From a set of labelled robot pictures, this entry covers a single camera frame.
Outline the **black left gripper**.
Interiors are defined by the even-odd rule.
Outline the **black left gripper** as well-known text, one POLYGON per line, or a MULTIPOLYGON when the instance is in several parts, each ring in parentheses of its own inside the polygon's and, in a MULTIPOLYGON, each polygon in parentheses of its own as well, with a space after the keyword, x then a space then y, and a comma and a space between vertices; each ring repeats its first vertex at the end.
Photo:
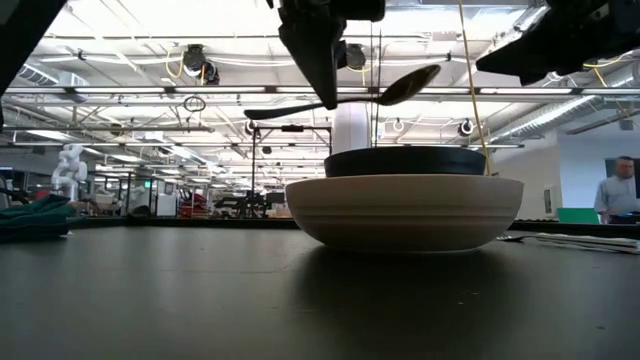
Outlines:
MULTIPOLYGON (((285 21, 294 16, 329 16, 345 20, 381 21, 386 0, 267 0, 285 21)), ((320 98, 333 110, 338 105, 338 48, 344 26, 341 22, 293 22, 279 27, 279 37, 295 64, 320 98)))

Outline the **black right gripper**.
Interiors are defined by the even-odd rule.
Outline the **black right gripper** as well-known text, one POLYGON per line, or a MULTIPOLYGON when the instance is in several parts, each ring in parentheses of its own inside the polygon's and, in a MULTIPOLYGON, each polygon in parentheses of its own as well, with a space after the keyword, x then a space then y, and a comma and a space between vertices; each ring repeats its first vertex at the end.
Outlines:
POLYGON ((529 85, 549 73, 640 48, 640 0, 547 0, 551 24, 537 23, 476 62, 478 70, 529 85))

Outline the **gold spoon with green handle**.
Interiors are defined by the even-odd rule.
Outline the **gold spoon with green handle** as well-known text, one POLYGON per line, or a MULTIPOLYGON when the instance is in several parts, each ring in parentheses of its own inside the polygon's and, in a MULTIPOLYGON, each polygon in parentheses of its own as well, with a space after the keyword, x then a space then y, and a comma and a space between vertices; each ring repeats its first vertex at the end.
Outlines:
MULTIPOLYGON (((417 95, 439 74, 440 70, 439 65, 428 65, 396 80, 381 94, 338 99, 337 104, 371 102, 381 106, 397 105, 417 95)), ((312 103, 276 109, 247 109, 244 111, 244 115, 249 120, 267 120, 315 110, 320 107, 323 107, 323 104, 312 103)))

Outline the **black bowl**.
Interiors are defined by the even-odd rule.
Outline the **black bowl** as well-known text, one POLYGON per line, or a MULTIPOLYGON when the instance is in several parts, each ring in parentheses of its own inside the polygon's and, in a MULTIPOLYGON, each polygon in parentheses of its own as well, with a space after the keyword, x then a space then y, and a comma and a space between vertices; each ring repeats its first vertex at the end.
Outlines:
POLYGON ((486 157, 456 147, 373 147, 335 153, 324 160, 327 177, 389 174, 483 175, 486 157))

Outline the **beige bowl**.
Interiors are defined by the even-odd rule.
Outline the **beige bowl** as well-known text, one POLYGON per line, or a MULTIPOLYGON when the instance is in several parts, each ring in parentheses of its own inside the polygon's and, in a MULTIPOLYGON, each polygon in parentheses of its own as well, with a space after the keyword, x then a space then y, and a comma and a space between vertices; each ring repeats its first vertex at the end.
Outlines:
POLYGON ((462 253, 502 235, 521 208, 524 185, 482 175, 397 174, 291 183, 296 224, 332 249, 462 253))

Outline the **silver fork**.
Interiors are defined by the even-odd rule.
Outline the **silver fork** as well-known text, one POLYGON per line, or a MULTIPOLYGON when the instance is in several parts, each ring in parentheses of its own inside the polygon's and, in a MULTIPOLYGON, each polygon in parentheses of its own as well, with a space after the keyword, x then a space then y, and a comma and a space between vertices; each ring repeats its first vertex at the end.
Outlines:
POLYGON ((520 236, 504 234, 497 237, 497 240, 499 241, 516 243, 522 243, 525 239, 535 239, 540 242, 640 255, 640 241, 625 238, 601 238, 548 233, 534 233, 532 235, 520 236))

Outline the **person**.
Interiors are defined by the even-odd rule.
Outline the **person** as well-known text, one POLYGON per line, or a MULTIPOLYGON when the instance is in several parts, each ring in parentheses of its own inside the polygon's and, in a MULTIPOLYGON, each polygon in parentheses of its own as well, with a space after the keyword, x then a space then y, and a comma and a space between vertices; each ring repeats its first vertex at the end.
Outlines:
POLYGON ((594 210, 602 224, 635 223, 631 214, 640 213, 640 199, 637 197, 634 161, 631 157, 618 157, 614 174, 598 184, 594 210))

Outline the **green board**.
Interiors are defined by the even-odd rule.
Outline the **green board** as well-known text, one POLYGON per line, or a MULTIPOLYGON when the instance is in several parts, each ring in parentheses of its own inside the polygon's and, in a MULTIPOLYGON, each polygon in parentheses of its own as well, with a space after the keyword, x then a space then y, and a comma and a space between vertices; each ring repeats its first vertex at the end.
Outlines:
POLYGON ((560 223, 598 225, 599 215, 593 208, 558 208, 557 217, 560 223))

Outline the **white robot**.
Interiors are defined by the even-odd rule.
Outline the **white robot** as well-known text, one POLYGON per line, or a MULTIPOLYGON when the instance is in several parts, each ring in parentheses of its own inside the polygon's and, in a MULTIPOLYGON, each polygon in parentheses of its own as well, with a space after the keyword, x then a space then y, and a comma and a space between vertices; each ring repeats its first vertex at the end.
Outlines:
POLYGON ((51 176, 52 191, 69 198, 79 199, 79 186, 88 176, 87 164, 81 160, 82 145, 65 144, 58 154, 58 164, 51 176))

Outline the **dark green cloth napkin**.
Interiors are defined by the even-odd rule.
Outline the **dark green cloth napkin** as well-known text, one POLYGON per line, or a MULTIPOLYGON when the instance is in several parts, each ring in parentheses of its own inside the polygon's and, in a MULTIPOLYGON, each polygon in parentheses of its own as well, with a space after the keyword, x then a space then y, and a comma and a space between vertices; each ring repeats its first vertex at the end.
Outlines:
POLYGON ((29 204, 0 210, 0 244, 48 241, 68 234, 75 218, 70 199, 47 195, 29 204))

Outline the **black frame rig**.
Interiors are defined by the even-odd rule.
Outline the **black frame rig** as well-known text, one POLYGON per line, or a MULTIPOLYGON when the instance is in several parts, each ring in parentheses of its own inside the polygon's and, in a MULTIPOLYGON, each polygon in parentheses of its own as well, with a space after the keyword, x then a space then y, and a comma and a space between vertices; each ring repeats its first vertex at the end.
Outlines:
POLYGON ((268 206, 266 204, 263 204, 262 206, 262 212, 258 213, 255 210, 255 204, 254 204, 254 200, 256 199, 256 149, 258 147, 258 142, 257 142, 257 133, 259 131, 265 130, 266 133, 264 135, 261 136, 261 140, 265 140, 273 131, 280 131, 280 132, 285 132, 285 133, 301 133, 304 131, 311 131, 313 134, 315 134, 320 140, 323 141, 324 145, 329 149, 329 153, 332 153, 332 145, 331 145, 331 141, 333 139, 332 137, 332 129, 330 127, 327 126, 307 126, 307 125, 296 125, 296 124, 289 124, 289 125, 281 125, 281 126, 258 126, 255 125, 253 127, 252 130, 252 144, 251 144, 251 150, 252 150, 252 155, 251 155, 251 190, 249 191, 246 200, 247 200, 247 211, 248 211, 248 217, 251 219, 254 218, 262 218, 262 219, 266 219, 267 218, 267 208, 268 206), (328 140, 325 140, 324 138, 322 138, 318 132, 319 131, 327 131, 328 132, 328 140))

